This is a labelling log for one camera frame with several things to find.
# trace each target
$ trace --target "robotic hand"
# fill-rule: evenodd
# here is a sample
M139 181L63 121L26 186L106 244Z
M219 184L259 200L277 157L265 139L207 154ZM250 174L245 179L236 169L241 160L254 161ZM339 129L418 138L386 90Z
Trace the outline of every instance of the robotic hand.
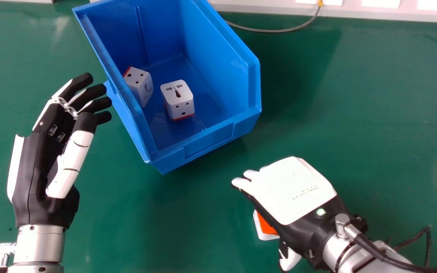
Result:
M73 183L97 126L112 117L108 111L95 114L111 100L98 99L106 93L102 84L84 89L92 81L89 73L68 81L47 102L33 132L15 137L7 194L19 231L16 243L0 243L0 273L64 271L65 232L80 198Z
M330 182L301 158L245 171L232 187L252 202L255 220L266 222L258 220L258 235L269 229L269 238L279 237L283 272L304 258L314 269L333 273L437 273L412 265L382 241L368 240L366 221L350 214Z

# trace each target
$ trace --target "bin floor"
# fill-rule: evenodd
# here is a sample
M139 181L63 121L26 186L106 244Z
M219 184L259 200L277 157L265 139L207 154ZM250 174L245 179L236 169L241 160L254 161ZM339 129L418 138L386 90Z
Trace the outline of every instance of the bin floor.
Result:
M149 99L143 112L158 150L163 150L185 140L228 118L201 77L184 56L141 69L151 73L153 80L153 96ZM176 80L184 80L191 89L195 103L195 115L179 121L172 121L164 107L160 85Z

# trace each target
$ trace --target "green table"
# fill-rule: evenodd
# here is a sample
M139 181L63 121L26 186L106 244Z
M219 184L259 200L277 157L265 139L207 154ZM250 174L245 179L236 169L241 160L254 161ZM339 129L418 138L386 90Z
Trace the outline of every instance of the green table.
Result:
M89 71L106 80L71 12L84 3L0 2L0 242L17 235L6 196L14 134L30 133L69 78ZM305 19L224 17L269 28ZM76 183L66 270L278 272L277 242L257 239L253 208L230 181L290 155L323 173L375 240L397 243L432 225L437 266L437 24L321 18L295 33L237 33L262 64L254 131L163 176L112 111ZM420 264L424 246L402 253ZM312 270L301 262L294 272Z

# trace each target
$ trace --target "blue storage bin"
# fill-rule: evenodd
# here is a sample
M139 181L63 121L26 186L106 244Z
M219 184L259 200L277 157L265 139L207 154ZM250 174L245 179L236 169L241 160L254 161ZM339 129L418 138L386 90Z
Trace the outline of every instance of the blue storage bin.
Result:
M73 11L132 141L160 173L253 129L259 61L206 0L104 0ZM154 93L144 109L124 82L128 66L151 73ZM193 92L195 115L172 121L159 87L180 79Z

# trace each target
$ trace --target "screw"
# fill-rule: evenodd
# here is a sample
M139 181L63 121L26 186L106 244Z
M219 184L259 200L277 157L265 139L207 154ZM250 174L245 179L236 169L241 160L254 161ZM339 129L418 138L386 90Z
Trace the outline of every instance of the screw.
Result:
M316 211L316 215L317 215L317 216L322 217L322 216L324 216L325 214L326 214L326 210L324 210L324 209L318 209L318 210Z
M345 226L350 222L350 217L344 213L335 216L336 235L338 238L346 239Z

